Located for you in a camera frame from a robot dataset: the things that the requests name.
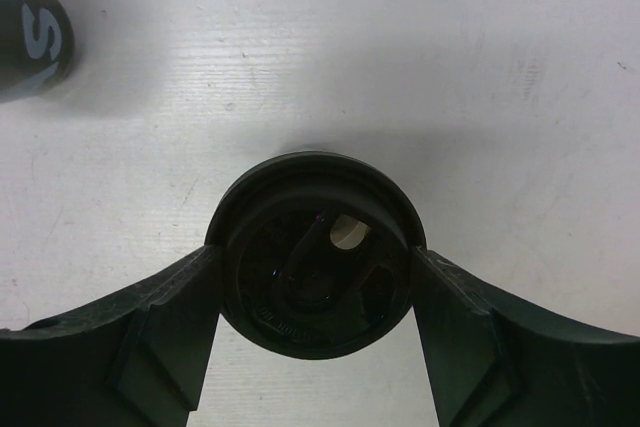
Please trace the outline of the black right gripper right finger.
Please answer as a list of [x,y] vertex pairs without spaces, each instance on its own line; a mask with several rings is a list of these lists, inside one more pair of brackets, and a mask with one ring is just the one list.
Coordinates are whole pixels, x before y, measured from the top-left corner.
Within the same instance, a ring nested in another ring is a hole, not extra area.
[[639,339],[416,248],[411,299],[441,426],[636,426]]

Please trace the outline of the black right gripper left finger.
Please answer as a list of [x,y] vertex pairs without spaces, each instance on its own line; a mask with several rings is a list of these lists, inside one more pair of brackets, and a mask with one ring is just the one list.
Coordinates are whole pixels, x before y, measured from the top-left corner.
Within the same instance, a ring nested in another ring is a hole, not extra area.
[[1,332],[4,426],[184,426],[222,306],[204,246],[112,294]]

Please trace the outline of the black plastic cup lid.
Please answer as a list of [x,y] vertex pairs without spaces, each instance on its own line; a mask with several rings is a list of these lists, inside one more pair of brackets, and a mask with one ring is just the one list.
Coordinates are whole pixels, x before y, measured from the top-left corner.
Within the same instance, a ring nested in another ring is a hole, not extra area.
[[303,151],[234,182],[205,241],[223,251],[221,311],[240,335],[286,357],[326,360],[371,345],[405,317],[410,254],[426,235],[383,172]]

